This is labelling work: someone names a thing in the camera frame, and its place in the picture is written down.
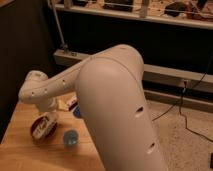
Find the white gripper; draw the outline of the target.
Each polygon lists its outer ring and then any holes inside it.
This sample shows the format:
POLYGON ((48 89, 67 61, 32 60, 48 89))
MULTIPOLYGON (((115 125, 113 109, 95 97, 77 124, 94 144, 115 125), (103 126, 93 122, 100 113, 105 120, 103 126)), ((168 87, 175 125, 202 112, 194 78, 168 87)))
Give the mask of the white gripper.
POLYGON ((34 138, 41 139, 46 136, 56 124, 58 114, 56 112, 47 112, 34 130, 34 138))

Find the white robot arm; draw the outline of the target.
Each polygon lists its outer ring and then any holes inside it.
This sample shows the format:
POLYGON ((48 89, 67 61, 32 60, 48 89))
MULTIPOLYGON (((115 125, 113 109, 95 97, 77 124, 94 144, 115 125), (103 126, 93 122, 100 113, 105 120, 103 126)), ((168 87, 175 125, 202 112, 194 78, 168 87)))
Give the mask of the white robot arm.
POLYGON ((18 97, 51 111, 58 96, 74 91, 106 171, 169 171, 149 115, 143 73, 140 53, 120 44, 53 77, 29 72, 18 97))

